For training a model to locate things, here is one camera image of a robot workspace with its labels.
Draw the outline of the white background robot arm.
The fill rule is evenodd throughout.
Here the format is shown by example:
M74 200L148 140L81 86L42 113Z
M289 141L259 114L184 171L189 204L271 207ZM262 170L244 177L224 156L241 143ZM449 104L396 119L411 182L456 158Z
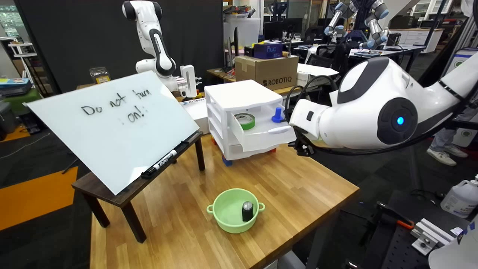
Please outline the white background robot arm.
M154 0L126 0L121 11L127 20L136 23L141 47L148 55L148 59L136 64L136 72L151 71L171 92L178 92L184 99L196 98L195 68L178 67L168 52L160 25L162 7Z

